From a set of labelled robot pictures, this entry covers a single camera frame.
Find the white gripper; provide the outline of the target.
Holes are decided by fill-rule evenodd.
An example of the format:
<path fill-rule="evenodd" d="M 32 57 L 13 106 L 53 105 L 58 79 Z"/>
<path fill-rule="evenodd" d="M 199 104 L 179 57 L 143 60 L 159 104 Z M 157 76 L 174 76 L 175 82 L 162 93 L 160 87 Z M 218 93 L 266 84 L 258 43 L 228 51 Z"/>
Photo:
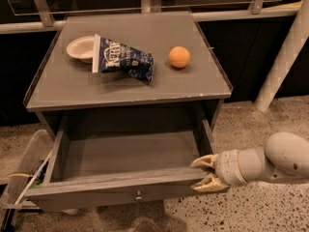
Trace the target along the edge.
<path fill-rule="evenodd" d="M 229 187 L 240 187 L 247 184 L 239 168 L 239 150 L 224 151 L 221 154 L 205 155 L 190 164 L 191 168 L 214 169 L 200 182 L 190 187 L 198 192 L 216 192 Z"/>

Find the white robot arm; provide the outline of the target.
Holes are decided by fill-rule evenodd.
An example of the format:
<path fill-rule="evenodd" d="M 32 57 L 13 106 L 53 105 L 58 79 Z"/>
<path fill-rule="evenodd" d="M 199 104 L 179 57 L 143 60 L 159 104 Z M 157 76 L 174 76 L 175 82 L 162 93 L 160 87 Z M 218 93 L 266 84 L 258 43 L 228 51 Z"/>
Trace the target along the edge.
<path fill-rule="evenodd" d="M 191 186 L 198 192 L 217 192 L 252 182 L 306 184 L 309 141 L 290 132 L 277 132 L 263 147 L 202 156 L 190 167 L 207 172 L 205 178 Z"/>

